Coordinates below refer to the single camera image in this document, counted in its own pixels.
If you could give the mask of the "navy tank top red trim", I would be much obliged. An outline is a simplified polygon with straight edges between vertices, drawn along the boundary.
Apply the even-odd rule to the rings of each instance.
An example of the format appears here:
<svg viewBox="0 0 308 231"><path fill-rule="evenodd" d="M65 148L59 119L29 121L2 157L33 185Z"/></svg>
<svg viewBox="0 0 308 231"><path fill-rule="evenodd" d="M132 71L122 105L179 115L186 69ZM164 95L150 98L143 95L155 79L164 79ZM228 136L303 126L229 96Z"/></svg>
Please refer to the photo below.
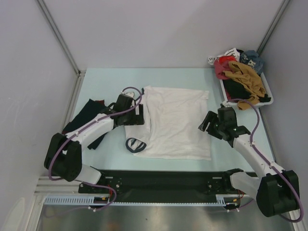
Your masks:
<svg viewBox="0 0 308 231"><path fill-rule="evenodd" d="M95 116L102 113L105 108L104 100L94 101L89 99L74 119L64 127L62 134L65 135L90 122Z"/></svg>

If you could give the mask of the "white tank top navy trim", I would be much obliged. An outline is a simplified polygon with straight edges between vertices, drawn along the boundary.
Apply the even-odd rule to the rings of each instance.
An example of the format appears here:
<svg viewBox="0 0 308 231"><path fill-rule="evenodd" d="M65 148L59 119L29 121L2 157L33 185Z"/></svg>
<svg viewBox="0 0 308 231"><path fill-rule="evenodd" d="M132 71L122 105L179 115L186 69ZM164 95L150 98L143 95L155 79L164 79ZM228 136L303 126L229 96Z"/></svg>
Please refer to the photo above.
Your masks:
<svg viewBox="0 0 308 231"><path fill-rule="evenodd" d="M211 160L210 138L199 130L209 92L146 86L143 125L125 126L126 149L134 156Z"/></svg>

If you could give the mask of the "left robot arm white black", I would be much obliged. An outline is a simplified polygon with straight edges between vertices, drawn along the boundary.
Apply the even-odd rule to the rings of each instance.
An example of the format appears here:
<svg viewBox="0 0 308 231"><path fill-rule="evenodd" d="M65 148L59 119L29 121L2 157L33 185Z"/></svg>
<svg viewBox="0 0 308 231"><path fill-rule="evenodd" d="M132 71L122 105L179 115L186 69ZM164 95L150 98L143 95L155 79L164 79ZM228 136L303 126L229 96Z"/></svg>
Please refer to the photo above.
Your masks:
<svg viewBox="0 0 308 231"><path fill-rule="evenodd" d="M44 161L49 179L85 182L95 192L102 192L106 180L99 170L83 163L82 153L86 148L96 149L105 134L119 126L143 125L141 101L141 97L123 93L109 106L88 100L64 130L51 138Z"/></svg>

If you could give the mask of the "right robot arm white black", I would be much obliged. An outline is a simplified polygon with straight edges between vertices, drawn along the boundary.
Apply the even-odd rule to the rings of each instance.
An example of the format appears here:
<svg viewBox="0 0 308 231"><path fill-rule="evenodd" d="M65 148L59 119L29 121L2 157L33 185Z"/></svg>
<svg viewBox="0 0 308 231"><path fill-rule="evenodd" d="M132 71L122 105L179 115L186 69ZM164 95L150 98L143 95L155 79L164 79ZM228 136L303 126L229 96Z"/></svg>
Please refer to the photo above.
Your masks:
<svg viewBox="0 0 308 231"><path fill-rule="evenodd" d="M227 178L222 181L225 192L240 190L246 193L256 201L260 212L266 217L299 210L299 218L294 221L302 220L304 209L297 174L292 170L286 171L261 153L253 141L254 132L245 126L238 126L233 108L222 106L216 113L209 111L198 128L226 141L244 157L256 174L256 177L251 177L241 169L226 171Z"/></svg>

